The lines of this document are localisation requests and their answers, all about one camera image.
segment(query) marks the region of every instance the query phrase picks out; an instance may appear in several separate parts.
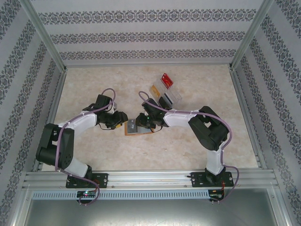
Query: red object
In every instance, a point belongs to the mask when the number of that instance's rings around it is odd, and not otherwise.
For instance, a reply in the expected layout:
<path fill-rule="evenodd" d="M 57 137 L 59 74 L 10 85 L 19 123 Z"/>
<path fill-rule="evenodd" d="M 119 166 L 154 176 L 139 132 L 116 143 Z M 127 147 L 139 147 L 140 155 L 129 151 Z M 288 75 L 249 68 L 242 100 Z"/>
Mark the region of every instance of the red object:
<path fill-rule="evenodd" d="M 167 89 L 169 89 L 174 83 L 166 73 L 162 75 L 161 81 Z"/>

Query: beige floor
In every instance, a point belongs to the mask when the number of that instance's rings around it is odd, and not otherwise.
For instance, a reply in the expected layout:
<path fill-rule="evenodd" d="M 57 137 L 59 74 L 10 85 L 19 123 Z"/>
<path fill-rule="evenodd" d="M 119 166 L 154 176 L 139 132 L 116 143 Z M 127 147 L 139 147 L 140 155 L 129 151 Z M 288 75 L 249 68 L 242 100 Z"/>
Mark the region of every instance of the beige floor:
<path fill-rule="evenodd" d="M 94 103 L 105 88 L 116 90 L 118 110 L 136 118 L 142 100 L 156 78 L 167 73 L 182 96 L 181 110 L 210 106 L 230 124 L 233 140 L 224 161 L 240 168 L 258 167 L 227 65 L 124 66 L 68 70 L 56 123 L 76 116 Z M 94 170 L 182 170 L 206 166 L 206 150 L 189 128 L 163 128 L 160 132 L 125 136 L 124 127 L 87 130 L 74 144 L 74 156 Z M 53 170 L 44 165 L 43 170 Z"/>

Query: clear plastic container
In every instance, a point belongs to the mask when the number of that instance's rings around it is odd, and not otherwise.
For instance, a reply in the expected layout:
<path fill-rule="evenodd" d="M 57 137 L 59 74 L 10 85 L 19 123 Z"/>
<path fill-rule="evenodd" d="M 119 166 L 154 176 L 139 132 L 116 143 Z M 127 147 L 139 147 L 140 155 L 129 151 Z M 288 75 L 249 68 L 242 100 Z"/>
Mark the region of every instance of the clear plastic container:
<path fill-rule="evenodd" d="M 182 100 L 182 97 L 176 88 L 171 86 L 169 89 L 167 89 L 160 78 L 158 78 L 151 86 L 150 93 L 157 103 L 160 97 L 163 97 L 163 99 L 171 108 L 176 108 Z"/>

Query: metal base plate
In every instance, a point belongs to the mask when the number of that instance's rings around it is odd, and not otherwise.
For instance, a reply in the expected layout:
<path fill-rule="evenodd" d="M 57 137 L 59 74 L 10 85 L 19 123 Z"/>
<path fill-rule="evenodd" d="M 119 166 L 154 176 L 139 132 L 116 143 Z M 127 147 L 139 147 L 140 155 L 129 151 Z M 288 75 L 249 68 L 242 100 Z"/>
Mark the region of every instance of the metal base plate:
<path fill-rule="evenodd" d="M 222 181 L 225 183 L 225 187 L 233 187 L 233 177 L 231 172 L 224 172 L 220 180 L 215 184 L 210 184 L 206 179 L 205 172 L 192 172 L 190 174 L 192 187 L 217 187 L 222 186 Z"/>
<path fill-rule="evenodd" d="M 108 184 L 108 175 L 107 173 L 93 173 L 92 181 L 96 182 L 99 185 L 99 188 L 107 188 Z M 66 182 L 66 188 L 95 188 L 95 185 L 91 183 L 83 183 L 82 180 L 75 179 L 68 176 Z"/>

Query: patterned wallpaper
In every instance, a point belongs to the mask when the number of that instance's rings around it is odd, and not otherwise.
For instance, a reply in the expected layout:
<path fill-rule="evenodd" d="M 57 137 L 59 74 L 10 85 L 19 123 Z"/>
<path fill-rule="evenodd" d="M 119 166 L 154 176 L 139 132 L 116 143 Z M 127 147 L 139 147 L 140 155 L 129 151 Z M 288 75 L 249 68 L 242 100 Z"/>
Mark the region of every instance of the patterned wallpaper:
<path fill-rule="evenodd" d="M 31 171 L 60 78 L 50 53 L 17 0 L 0 2 L 0 226 Z"/>
<path fill-rule="evenodd" d="M 262 0 L 33 0 L 67 66 L 230 63 Z"/>
<path fill-rule="evenodd" d="M 275 1 L 236 68 L 293 225 L 301 225 L 300 12 L 295 0 Z"/>

